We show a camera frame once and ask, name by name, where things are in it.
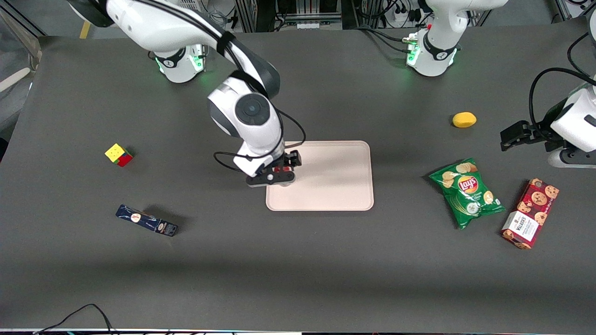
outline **yellow lemon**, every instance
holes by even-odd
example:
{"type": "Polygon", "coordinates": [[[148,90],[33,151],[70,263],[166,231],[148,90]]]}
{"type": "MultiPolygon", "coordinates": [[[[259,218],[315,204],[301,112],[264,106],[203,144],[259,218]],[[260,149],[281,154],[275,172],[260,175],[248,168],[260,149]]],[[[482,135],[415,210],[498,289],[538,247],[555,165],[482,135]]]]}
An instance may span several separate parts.
{"type": "Polygon", "coordinates": [[[476,116],[470,113],[469,111],[463,111],[461,113],[457,113],[453,117],[453,125],[458,128],[467,128],[471,127],[476,123],[476,116]]]}

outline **lay's logo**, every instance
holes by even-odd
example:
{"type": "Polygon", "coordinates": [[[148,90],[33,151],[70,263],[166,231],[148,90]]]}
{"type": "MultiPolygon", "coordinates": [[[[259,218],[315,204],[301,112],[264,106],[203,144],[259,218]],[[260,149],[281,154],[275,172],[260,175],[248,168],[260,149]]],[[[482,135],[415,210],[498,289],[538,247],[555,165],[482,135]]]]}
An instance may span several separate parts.
{"type": "Polygon", "coordinates": [[[465,176],[457,181],[457,185],[465,193],[471,194],[478,190],[478,180],[472,176],[465,176]]]}

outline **bag of chips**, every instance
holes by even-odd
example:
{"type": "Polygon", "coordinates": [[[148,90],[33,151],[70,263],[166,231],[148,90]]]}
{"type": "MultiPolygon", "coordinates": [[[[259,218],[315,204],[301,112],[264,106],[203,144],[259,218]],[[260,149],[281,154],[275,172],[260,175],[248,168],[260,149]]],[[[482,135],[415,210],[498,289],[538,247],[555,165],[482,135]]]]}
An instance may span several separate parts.
{"type": "Polygon", "coordinates": [[[505,211],[482,182],[472,158],[439,170],[430,178],[441,186],[460,229],[467,227],[472,219],[505,211]]]}

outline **cookie box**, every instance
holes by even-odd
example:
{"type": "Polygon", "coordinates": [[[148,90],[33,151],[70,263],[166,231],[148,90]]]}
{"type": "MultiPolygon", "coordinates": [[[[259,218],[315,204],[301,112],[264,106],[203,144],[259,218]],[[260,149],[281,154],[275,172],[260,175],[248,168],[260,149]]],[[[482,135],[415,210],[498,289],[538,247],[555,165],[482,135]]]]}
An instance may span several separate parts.
{"type": "Polygon", "coordinates": [[[530,180],[516,209],[509,214],[501,235],[519,249],[531,249],[558,193],[558,188],[538,178],[530,180]]]}

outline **navy blue package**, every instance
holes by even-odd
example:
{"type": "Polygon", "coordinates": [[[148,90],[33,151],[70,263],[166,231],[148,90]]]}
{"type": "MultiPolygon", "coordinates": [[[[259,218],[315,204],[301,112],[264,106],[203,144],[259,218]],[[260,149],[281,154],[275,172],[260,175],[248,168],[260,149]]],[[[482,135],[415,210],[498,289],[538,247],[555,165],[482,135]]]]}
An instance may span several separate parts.
{"type": "Polygon", "coordinates": [[[168,221],[158,219],[153,215],[149,215],[145,212],[128,207],[124,204],[120,205],[120,208],[118,208],[118,211],[116,212],[116,216],[120,219],[134,222],[141,227],[145,227],[151,231],[166,236],[174,236],[174,233],[176,233],[176,229],[178,229],[178,226],[175,224],[171,224],[168,221]]]}

